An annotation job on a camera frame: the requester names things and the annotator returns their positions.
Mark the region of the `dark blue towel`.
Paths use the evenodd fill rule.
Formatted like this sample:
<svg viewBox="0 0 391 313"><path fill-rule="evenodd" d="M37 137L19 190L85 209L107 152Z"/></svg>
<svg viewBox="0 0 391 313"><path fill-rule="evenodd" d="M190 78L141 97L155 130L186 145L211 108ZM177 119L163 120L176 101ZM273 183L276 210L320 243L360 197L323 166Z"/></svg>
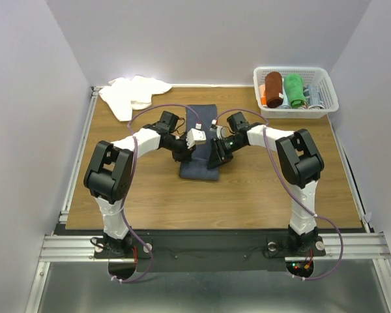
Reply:
<svg viewBox="0 0 391 313"><path fill-rule="evenodd" d="M218 115L215 104L192 104L188 106L193 109L201 119L202 130L205 132L207 140L203 145L197 145L192 153L192 159L189 162L182 162L180 165L179 176L182 179L217 181L219 180L218 168L209 170L207 162L211 153L211 139L216 134L210 131L211 121Z"/></svg>

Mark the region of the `white towel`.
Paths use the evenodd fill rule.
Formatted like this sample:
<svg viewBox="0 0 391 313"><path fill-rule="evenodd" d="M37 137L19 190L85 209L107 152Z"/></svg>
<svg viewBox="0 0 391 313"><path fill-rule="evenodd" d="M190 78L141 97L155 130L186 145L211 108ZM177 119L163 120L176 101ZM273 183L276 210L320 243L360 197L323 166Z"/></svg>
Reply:
<svg viewBox="0 0 391 313"><path fill-rule="evenodd" d="M99 90L100 98L108 105L120 122L130 121L133 111L140 111L152 105L153 95L168 92L172 85L155 78L134 76L131 80L116 78Z"/></svg>

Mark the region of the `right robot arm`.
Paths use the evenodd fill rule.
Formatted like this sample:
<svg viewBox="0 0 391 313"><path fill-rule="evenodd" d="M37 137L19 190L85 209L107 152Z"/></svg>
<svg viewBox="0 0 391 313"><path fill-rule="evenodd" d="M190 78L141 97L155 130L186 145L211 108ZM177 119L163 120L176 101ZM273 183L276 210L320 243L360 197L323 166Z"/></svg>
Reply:
<svg viewBox="0 0 391 313"><path fill-rule="evenodd" d="M315 221L315 191L325 164L309 131L285 131L264 123L249 123L242 112L230 115L227 123L231 135L223 137L217 120L211 122L210 130L217 137L210 141L207 168L230 162L233 153L246 146L264 147L270 157L276 152L280 165L274 169L292 199L287 247L294 254L315 248L320 241Z"/></svg>

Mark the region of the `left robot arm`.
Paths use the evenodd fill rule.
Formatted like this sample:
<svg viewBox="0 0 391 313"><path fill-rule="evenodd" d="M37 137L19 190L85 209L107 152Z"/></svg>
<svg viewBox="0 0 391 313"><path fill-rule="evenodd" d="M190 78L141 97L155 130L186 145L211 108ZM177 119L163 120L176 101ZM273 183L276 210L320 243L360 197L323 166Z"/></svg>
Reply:
<svg viewBox="0 0 391 313"><path fill-rule="evenodd" d="M200 124L180 136L174 135L178 120L178 115L164 111L157 122L143 126L131 136L116 142L97 143L83 180L99 206L104 223L103 240L94 241L94 246L110 250L118 257L131 252L130 230L123 216L137 159L155 150L167 149L173 160L190 161L198 140L205 140Z"/></svg>

